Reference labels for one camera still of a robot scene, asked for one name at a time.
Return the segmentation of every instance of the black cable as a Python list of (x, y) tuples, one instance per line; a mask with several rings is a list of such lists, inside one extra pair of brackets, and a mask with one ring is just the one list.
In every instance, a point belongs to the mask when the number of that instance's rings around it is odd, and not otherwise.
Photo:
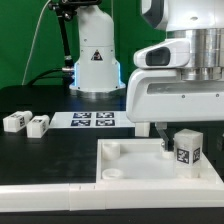
[(55, 72), (61, 72), (61, 71), (62, 71), (61, 68), (55, 68), (55, 69), (51, 69), (51, 70), (45, 71), (45, 72), (41, 73), (40, 75), (38, 75), (36, 78), (34, 78), (31, 81), (29, 81), (27, 83), (27, 86), (32, 86), (37, 80), (39, 80), (40, 78), (42, 78), (42, 77), (44, 77), (44, 76), (46, 76), (48, 74), (52, 74), (52, 73), (55, 73)]
[(63, 78), (63, 76), (40, 77), (40, 78), (36, 79), (35, 82), (38, 81), (38, 80), (41, 80), (41, 79), (62, 79), (62, 78)]

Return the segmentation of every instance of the white platform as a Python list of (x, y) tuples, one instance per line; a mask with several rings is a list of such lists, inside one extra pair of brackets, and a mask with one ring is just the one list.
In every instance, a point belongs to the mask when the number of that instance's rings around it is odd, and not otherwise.
[[(96, 183), (1, 186), (0, 212), (224, 207), (224, 184), (207, 158), (202, 156), (200, 178), (179, 178), (162, 143), (99, 140)], [(111, 169), (118, 172), (103, 179)]]
[[(207, 158), (202, 156), (200, 178), (178, 178), (174, 159), (164, 158), (172, 156), (162, 156), (162, 142), (99, 140), (97, 183), (71, 185), (71, 209), (223, 207), (224, 184)], [(112, 150), (120, 144), (119, 158), (103, 158), (110, 144)], [(111, 169), (110, 178), (103, 179)]]

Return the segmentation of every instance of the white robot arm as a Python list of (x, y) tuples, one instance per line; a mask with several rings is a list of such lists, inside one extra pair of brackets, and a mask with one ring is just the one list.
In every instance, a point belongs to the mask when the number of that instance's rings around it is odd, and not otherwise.
[(224, 119), (223, 11), (223, 0), (142, 0), (143, 17), (167, 39), (134, 56), (139, 69), (127, 92), (132, 122)]
[(120, 63), (115, 59), (114, 23), (97, 5), (102, 0), (57, 0), (50, 9), (56, 11), (61, 27), (68, 71), (73, 61), (68, 47), (64, 20), (78, 19), (80, 57), (74, 65), (72, 95), (85, 98), (108, 98), (125, 93), (120, 80)]

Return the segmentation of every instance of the white block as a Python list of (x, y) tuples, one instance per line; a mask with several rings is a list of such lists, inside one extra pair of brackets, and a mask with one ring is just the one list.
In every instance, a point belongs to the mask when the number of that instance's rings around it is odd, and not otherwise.
[(14, 114), (3, 119), (4, 131), (18, 132), (30, 121), (33, 114), (30, 111), (17, 111)]
[(200, 176), (203, 134), (184, 129), (174, 136), (175, 171), (178, 176)]
[(135, 124), (135, 136), (136, 137), (149, 137), (150, 123), (136, 123)]
[(27, 125), (28, 138), (42, 138), (49, 128), (50, 118), (47, 115), (35, 116)]

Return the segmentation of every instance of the white cube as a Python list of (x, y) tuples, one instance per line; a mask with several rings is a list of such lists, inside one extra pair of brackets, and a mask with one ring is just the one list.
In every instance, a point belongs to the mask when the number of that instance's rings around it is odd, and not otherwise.
[(175, 169), (178, 176), (200, 176), (203, 133), (184, 129), (174, 136)]
[(42, 138), (49, 128), (50, 118), (47, 115), (35, 116), (27, 124), (27, 137), (28, 138)]

